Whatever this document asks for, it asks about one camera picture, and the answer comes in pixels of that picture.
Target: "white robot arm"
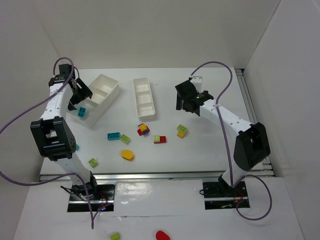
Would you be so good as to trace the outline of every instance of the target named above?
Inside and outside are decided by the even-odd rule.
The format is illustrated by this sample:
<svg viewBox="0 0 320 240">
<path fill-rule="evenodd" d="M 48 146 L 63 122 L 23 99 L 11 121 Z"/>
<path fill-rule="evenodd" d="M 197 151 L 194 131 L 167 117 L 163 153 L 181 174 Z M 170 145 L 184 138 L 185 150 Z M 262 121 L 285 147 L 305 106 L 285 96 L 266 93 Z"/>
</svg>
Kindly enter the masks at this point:
<svg viewBox="0 0 320 240">
<path fill-rule="evenodd" d="M 265 127 L 260 123 L 253 124 L 243 120 L 221 105 L 208 91 L 201 92 L 201 81 L 187 81 L 175 86 L 177 90 L 177 110 L 195 113 L 221 126 L 217 107 L 220 110 L 226 133 L 235 141 L 232 164 L 233 183 L 237 183 L 256 164 L 270 154 L 270 147 Z M 219 182 L 232 187 L 230 169 L 220 176 Z"/>
<path fill-rule="evenodd" d="M 65 83 L 71 73 L 71 65 L 59 65 L 59 72 L 49 81 L 50 95 L 55 94 Z M 89 88 L 73 75 L 69 84 L 47 103 L 40 120 L 31 123 L 30 129 L 40 154 L 57 163 L 66 173 L 79 175 L 86 183 L 89 194 L 94 194 L 97 182 L 75 153 L 76 139 L 65 121 L 67 108 L 75 110 L 75 104 L 91 96 Z M 72 190 L 77 195 L 85 196 L 84 186 L 79 178 L 75 175 L 70 178 Z"/>
</svg>

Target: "white tray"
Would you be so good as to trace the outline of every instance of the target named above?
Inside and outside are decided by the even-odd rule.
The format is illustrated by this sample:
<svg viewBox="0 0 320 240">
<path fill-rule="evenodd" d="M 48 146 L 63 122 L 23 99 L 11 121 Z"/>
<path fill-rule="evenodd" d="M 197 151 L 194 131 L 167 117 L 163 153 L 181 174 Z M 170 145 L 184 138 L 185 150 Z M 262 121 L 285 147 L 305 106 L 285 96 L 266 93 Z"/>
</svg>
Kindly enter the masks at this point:
<svg viewBox="0 0 320 240">
<path fill-rule="evenodd" d="M 67 112 L 78 122 L 91 128 L 118 96 L 120 88 L 117 80 L 103 74 L 100 74 L 88 87 L 93 93 L 92 98 L 75 105 L 77 109 L 85 108 L 84 117 L 78 116 L 78 110 Z"/>
<path fill-rule="evenodd" d="M 156 110 L 151 93 L 148 78 L 137 78 L 133 80 L 136 112 L 140 121 L 151 120 L 155 117 Z"/>
</svg>

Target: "metal frame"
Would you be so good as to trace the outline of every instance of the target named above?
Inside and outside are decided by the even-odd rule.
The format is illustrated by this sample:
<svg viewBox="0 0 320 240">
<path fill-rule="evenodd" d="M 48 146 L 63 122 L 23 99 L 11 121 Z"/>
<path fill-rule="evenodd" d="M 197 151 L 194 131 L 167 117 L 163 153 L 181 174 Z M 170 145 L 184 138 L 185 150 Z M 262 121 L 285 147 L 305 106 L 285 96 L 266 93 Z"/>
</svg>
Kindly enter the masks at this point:
<svg viewBox="0 0 320 240">
<path fill-rule="evenodd" d="M 257 123 L 258 119 L 255 113 L 253 103 L 248 91 L 246 80 L 243 76 L 243 69 L 235 69 L 236 77 L 239 82 L 242 97 L 248 112 L 249 120 Z M 274 171 L 269 157 L 262 161 L 263 170 L 252 170 L 250 174 L 258 177 L 274 177 Z M 153 173 L 117 173 L 117 174 L 94 174 L 98 184 L 116 183 L 117 181 L 159 181 L 159 180 L 190 180 L 202 179 L 206 182 L 218 181 L 218 177 L 224 171 L 198 171 L 198 172 L 153 172 Z M 45 181 L 56 177 L 57 175 L 40 175 L 40 181 Z M 56 181 L 69 181 L 68 176 L 62 177 Z"/>
</svg>

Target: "white backdrop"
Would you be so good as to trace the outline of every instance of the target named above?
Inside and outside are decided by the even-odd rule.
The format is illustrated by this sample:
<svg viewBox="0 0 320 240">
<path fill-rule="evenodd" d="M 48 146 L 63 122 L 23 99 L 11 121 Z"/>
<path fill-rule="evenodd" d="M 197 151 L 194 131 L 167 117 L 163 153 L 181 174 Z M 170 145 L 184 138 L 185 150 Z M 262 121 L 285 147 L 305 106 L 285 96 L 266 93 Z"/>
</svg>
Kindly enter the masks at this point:
<svg viewBox="0 0 320 240">
<path fill-rule="evenodd" d="M 306 240 L 319 238 L 320 0 L 282 0 L 245 78 Z"/>
<path fill-rule="evenodd" d="M 0 7 L 0 126 L 48 96 L 48 81 L 58 58 L 31 5 L 3 0 Z M 0 136 L 0 170 L 30 182 L 40 172 L 42 158 L 30 123 L 43 108 L 16 121 Z M 12 240 L 29 188 L 0 178 L 0 239 Z"/>
<path fill-rule="evenodd" d="M 280 0 L 32 0 L 60 55 L 82 69 L 244 68 Z"/>
</svg>

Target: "green lego brick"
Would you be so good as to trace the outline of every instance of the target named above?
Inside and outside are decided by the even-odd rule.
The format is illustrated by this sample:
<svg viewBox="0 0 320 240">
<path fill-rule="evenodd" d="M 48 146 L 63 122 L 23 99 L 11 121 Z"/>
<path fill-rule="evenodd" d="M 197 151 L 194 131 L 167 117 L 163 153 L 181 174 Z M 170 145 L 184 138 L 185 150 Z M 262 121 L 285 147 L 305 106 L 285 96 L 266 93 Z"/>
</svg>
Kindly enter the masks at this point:
<svg viewBox="0 0 320 240">
<path fill-rule="evenodd" d="M 160 135 L 154 135 L 154 136 L 153 136 L 153 141 L 154 141 L 155 143 L 160 142 Z"/>
<path fill-rule="evenodd" d="M 120 234 L 117 232 L 113 235 L 110 236 L 111 240 L 119 240 L 120 239 Z"/>
<path fill-rule="evenodd" d="M 188 128 L 182 126 L 181 124 L 176 129 L 182 134 L 185 134 L 188 131 Z"/>
<path fill-rule="evenodd" d="M 92 168 L 95 168 L 99 163 L 96 159 L 92 158 L 91 160 L 89 160 L 89 164 Z"/>
<path fill-rule="evenodd" d="M 124 142 L 125 144 L 128 144 L 129 141 L 130 141 L 130 137 L 122 134 L 121 137 L 120 137 L 120 140 L 121 140 L 122 142 Z"/>
</svg>

